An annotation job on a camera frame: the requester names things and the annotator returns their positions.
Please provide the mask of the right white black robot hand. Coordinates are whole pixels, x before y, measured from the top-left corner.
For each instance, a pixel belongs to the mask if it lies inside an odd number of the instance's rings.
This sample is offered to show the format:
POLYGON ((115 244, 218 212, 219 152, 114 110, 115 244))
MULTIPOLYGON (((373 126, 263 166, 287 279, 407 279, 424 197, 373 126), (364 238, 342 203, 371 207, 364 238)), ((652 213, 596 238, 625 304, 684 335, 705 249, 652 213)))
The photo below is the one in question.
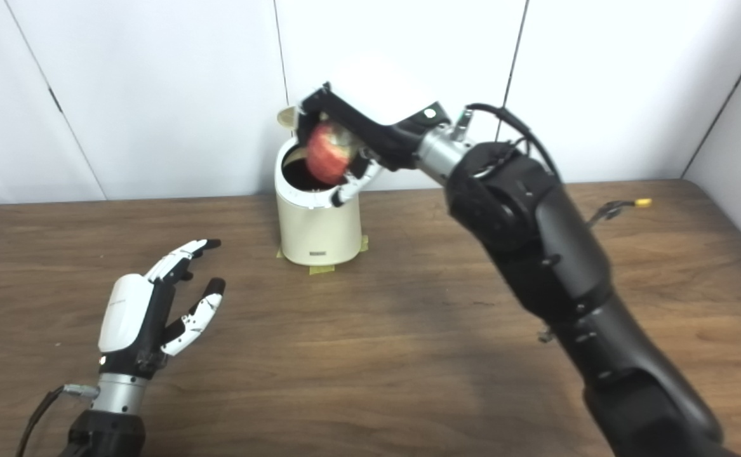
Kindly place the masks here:
POLYGON ((295 132, 312 152, 315 130, 330 123, 356 151, 359 171, 344 171, 330 192, 330 205, 358 195, 382 169, 418 169, 440 185, 465 148, 450 138, 451 121, 432 95, 379 55, 346 61, 324 84, 297 103, 295 132))

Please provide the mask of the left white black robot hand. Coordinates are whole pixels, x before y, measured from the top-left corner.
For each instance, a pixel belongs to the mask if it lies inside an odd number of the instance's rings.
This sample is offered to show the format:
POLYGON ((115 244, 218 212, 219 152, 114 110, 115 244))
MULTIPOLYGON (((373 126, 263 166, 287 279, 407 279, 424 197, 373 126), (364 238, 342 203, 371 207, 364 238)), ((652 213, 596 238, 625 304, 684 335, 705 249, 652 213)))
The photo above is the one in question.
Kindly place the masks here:
POLYGON ((216 238, 192 240, 167 253, 146 273, 117 279, 98 337, 100 374, 150 381, 170 358, 202 335, 224 298, 222 278, 211 278, 202 297, 184 315, 172 323, 167 320, 178 283, 193 278, 191 262, 220 245, 216 238))

